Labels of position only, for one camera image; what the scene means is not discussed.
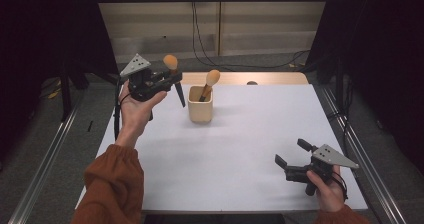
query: beige cup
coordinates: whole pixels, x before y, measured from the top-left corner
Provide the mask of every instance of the beige cup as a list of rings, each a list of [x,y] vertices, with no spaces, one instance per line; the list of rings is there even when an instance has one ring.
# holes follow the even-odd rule
[[[192,86],[188,94],[188,113],[192,122],[210,122],[213,109],[213,89],[204,102],[199,102],[203,86]]]

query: white tabletop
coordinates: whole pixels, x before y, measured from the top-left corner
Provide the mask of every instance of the white tabletop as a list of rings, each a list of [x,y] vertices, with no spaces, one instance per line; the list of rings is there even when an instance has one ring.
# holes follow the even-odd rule
[[[188,97],[188,85],[183,85]],[[316,210],[306,184],[286,181],[274,163],[310,163],[302,138],[340,146],[312,85],[215,85],[213,119],[190,121],[175,90],[153,110],[136,149],[145,172],[143,210],[154,213],[243,213]],[[98,155],[114,143],[113,117]],[[347,204],[367,206],[351,171],[342,168]]]

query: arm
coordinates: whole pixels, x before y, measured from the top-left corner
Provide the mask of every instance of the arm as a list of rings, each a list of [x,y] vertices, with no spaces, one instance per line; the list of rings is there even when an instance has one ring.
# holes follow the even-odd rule
[[[84,173],[85,193],[71,223],[140,223],[144,173],[134,149],[149,121],[152,108],[166,92],[146,102],[127,96],[128,82],[120,95],[122,129],[114,145],[96,158]]]
[[[340,175],[340,167],[334,166],[333,171]],[[349,206],[344,204],[343,192],[339,185],[330,181],[325,184],[322,179],[312,171],[308,171],[307,176],[314,183],[317,190],[317,198],[320,206],[318,217],[315,224],[320,223],[342,223],[342,224],[365,224],[369,221],[358,213],[352,211]]]

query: orange sleeve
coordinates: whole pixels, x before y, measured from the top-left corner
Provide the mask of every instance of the orange sleeve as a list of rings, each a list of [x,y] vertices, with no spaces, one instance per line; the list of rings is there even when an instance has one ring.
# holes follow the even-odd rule
[[[318,211],[318,217],[314,224],[369,224],[370,222],[363,216],[354,212],[345,205],[338,212]]]
[[[144,173],[135,149],[110,145],[84,179],[87,192],[71,223],[140,223]]]

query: hand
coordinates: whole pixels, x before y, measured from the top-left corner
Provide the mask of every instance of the hand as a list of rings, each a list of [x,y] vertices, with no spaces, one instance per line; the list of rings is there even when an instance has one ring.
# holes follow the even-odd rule
[[[333,166],[333,171],[340,175],[340,166]],[[306,172],[309,180],[315,186],[317,186],[317,198],[319,202],[320,209],[325,212],[337,212],[340,211],[344,206],[343,191],[340,186],[333,180],[329,180],[325,184],[321,177],[318,176],[313,171]],[[336,174],[333,174],[333,177],[337,180],[340,180],[340,177]]]
[[[155,105],[160,103],[167,93],[161,91],[145,102],[134,100],[129,95],[128,81],[125,82],[119,100],[121,102],[122,128],[116,145],[134,148],[138,137],[143,134]]]

